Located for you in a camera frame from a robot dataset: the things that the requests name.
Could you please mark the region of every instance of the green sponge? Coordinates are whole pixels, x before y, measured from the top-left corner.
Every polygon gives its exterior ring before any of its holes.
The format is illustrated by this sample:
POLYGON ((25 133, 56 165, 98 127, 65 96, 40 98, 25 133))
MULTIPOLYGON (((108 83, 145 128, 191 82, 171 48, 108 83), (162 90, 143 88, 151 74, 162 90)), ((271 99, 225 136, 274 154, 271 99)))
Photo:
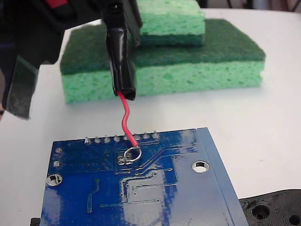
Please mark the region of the green sponge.
MULTIPOLYGON (((61 61, 67 103, 114 97, 104 25, 74 30, 61 61)), ((137 95, 258 87, 265 54, 225 20, 206 20, 203 47, 140 48, 137 95)))
POLYGON ((203 45, 205 14, 195 0, 138 0, 144 46, 203 45))

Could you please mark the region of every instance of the metal pin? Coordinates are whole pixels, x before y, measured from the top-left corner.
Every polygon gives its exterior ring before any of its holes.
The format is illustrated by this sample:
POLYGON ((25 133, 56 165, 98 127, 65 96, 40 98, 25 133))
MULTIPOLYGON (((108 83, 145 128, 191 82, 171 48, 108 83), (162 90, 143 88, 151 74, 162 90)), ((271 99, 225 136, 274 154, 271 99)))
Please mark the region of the metal pin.
POLYGON ((99 137, 95 137, 95 139, 94 139, 94 142, 97 143, 97 144, 100 143, 101 141, 102 140, 99 137))
POLYGON ((148 138, 150 138, 150 136, 146 132, 144 132, 143 139, 148 139, 148 138))
POLYGON ((59 161, 53 162, 53 167, 59 167, 61 163, 59 161))
POLYGON ((139 135, 137 135, 136 133, 134 134, 135 140, 140 140, 141 137, 139 135))
POLYGON ((109 143, 110 141, 111 141, 111 139, 110 139, 107 135, 105 135, 105 136, 104 136, 104 143, 107 144, 107 143, 109 143))
POLYGON ((55 152, 56 153, 61 153, 63 150, 62 150, 62 148, 60 148, 60 147, 58 147, 56 150, 55 150, 55 152))
POLYGON ((87 137, 85 138, 85 144, 86 145, 90 145, 91 144, 91 140, 89 138, 87 138, 87 137))
POLYGON ((152 134, 152 138, 157 139, 160 137, 160 134, 157 133, 157 131, 154 130, 154 133, 152 134))
POLYGON ((117 136, 117 134, 115 134, 115 136, 114 136, 114 141, 115 142, 119 142, 120 141, 120 138, 117 136))

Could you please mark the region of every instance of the circuit board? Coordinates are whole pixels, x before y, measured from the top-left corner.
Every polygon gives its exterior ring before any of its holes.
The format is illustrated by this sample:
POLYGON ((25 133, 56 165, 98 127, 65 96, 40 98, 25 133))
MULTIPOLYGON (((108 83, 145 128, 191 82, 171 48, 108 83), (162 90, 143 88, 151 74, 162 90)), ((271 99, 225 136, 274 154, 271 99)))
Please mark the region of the circuit board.
POLYGON ((53 143, 41 226, 247 226, 207 128, 53 143))

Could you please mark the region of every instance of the red wire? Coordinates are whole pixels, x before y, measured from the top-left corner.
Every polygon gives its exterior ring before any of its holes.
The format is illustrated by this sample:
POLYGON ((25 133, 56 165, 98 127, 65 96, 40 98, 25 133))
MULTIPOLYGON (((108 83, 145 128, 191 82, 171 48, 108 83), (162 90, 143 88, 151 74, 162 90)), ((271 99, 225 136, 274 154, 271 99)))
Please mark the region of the red wire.
POLYGON ((136 141, 135 137, 132 135, 132 133, 127 128, 127 119, 130 116, 130 108, 128 107, 127 100, 124 97, 124 95, 122 94, 122 92, 118 91, 117 94, 118 94, 118 96, 120 97, 120 99, 122 101, 122 104, 124 106, 124 110, 126 111, 124 116, 123 116, 123 119, 122 119, 122 129, 123 129, 124 133, 127 135, 128 139, 130 140, 132 145, 134 147, 136 147, 136 146, 138 146, 138 142, 136 141))

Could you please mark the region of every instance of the white surface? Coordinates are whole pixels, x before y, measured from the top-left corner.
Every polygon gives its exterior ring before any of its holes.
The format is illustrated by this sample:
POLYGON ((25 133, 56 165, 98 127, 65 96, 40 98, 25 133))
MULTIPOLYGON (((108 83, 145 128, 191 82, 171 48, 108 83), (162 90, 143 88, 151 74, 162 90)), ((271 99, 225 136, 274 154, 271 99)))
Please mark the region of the white surface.
MULTIPOLYGON (((301 189, 301 15, 206 13, 229 20, 264 49, 262 86, 137 98, 131 131, 208 127, 239 198, 301 189)), ((42 66, 32 119, 5 113, 0 122, 0 224, 40 217, 53 141, 122 134, 123 114, 118 99, 66 106, 59 63, 42 66)))

